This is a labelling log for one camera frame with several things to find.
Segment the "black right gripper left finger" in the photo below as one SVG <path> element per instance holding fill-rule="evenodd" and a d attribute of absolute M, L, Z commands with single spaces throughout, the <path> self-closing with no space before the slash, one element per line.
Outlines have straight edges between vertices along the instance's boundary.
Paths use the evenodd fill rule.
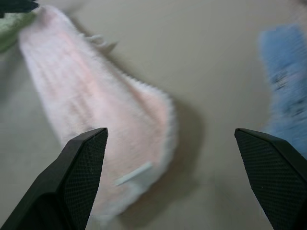
<path fill-rule="evenodd" d="M 107 138 L 107 128 L 98 128 L 68 141 L 1 229 L 85 229 L 99 188 Z"/>

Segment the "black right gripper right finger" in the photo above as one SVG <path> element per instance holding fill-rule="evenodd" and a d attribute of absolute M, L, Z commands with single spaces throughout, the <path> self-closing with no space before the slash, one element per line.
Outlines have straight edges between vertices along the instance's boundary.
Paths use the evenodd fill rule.
<path fill-rule="evenodd" d="M 275 230 L 307 228 L 307 161 L 287 141 L 244 128 L 235 138 L 251 189 Z"/>

